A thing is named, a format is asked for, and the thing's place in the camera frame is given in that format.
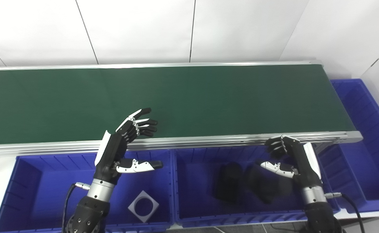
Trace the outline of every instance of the black cable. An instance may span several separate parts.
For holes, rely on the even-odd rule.
[[[349,202],[349,204],[351,204],[351,206],[355,209],[356,216],[358,216],[359,225],[361,226],[361,232],[362,232],[362,233],[365,233],[365,228],[363,227],[363,222],[362,222],[361,214],[359,213],[359,210],[358,210],[358,208],[356,207],[355,203],[354,203],[354,202],[352,201],[352,199],[350,199],[346,194],[343,194],[343,193],[342,193],[342,197],[343,197],[343,199],[345,199],[347,202]]]
[[[67,203],[69,202],[70,195],[73,192],[75,187],[76,187],[76,184],[71,184],[69,190],[67,190],[66,200],[64,201],[63,217],[61,220],[61,233],[64,233],[64,227],[66,225],[65,221],[66,221]]]
[[[285,229],[285,228],[277,228],[277,227],[273,227],[273,224],[270,224],[270,226],[275,229],[275,230],[286,230],[286,231],[292,231],[292,232],[299,232],[298,230],[290,230],[290,229]]]

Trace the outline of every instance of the robot finger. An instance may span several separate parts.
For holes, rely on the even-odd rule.
[[[277,143],[277,142],[280,142],[281,141],[281,135],[280,136],[277,136],[277,137],[272,137],[272,138],[269,138],[266,142],[265,142],[265,146],[269,146],[273,143]]]
[[[281,141],[275,142],[267,146],[267,152],[269,153],[277,149],[283,149],[283,144],[281,143]]]
[[[119,128],[116,130],[116,133],[124,136],[126,134],[129,134],[130,131],[133,131],[134,128],[136,128],[134,126],[134,122],[131,120],[128,120],[124,122],[121,126],[119,126]]]
[[[139,132],[142,132],[142,131],[151,131],[151,132],[156,132],[157,131],[157,128],[155,126],[152,126],[152,125],[142,125],[142,126],[139,126]]]
[[[284,155],[286,154],[286,151],[281,148],[281,149],[277,149],[277,150],[274,150],[270,153],[270,157],[273,158],[273,159],[281,159]]]
[[[141,131],[141,135],[152,137],[152,136],[154,136],[154,133],[152,133],[151,131],[148,131],[148,130],[144,130],[144,131]]]
[[[126,141],[129,144],[129,143],[133,142],[133,140],[135,140],[137,137],[138,137],[138,134],[134,134],[134,135],[126,138]]]
[[[152,120],[152,119],[149,119],[149,118],[142,119],[142,120],[136,120],[135,122],[138,124],[138,126],[142,126],[142,125],[157,125],[158,124],[158,121],[155,121],[155,120]]]
[[[140,118],[142,115],[145,115],[145,114],[148,114],[152,111],[151,108],[142,108],[142,109],[139,109],[138,111],[132,113],[129,115],[129,117],[133,117],[135,119],[138,119]]]

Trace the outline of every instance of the green conveyor belt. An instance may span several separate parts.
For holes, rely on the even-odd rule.
[[[353,131],[321,65],[0,71],[0,144],[100,140],[151,107],[156,137]]]

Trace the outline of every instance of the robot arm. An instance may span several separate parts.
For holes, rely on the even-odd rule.
[[[105,217],[109,213],[111,195],[122,173],[152,171],[162,168],[161,161],[137,161],[124,158],[127,145],[139,135],[153,136],[157,121],[137,120],[151,112],[150,108],[140,109],[129,115],[114,134],[105,132],[95,159],[93,182],[87,186],[88,193],[77,204],[73,217],[69,220],[67,233],[104,232]]]
[[[341,232],[338,221],[333,216],[332,207],[326,200],[321,181],[320,168],[311,143],[302,144],[298,139],[287,135],[268,139],[267,151],[275,159],[290,155],[297,168],[280,163],[256,161],[261,167],[285,177],[291,177],[299,185],[305,202],[308,226],[315,233]]]

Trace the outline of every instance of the blue storage crate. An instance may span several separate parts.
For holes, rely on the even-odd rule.
[[[221,165],[234,161],[245,169],[257,158],[268,160],[265,149],[264,146],[240,146],[175,150],[175,221],[183,227],[205,227],[306,219],[302,195],[295,186],[291,195],[277,197],[270,205],[264,204],[242,184],[236,205],[213,197]],[[270,171],[261,171],[269,178],[278,177]],[[330,192],[327,180],[323,181],[324,190]],[[329,202],[334,212],[339,211],[336,200]]]
[[[320,154],[335,192],[349,195],[359,211],[379,211],[379,107],[360,79],[332,80],[361,142],[334,145]],[[338,199],[348,212],[353,208]]]
[[[150,172],[122,174],[111,197],[106,229],[110,232],[165,231],[174,222],[173,157],[170,151],[128,151],[125,157],[161,160],[164,167]],[[0,232],[60,232],[67,190],[75,182],[92,182],[94,160],[95,153],[18,157],[0,207]],[[127,209],[142,190],[159,203],[146,223]],[[74,189],[67,218],[74,214],[77,202],[86,194],[83,189]],[[149,213],[151,208],[145,205],[145,199],[136,205],[136,211],[141,215]]]

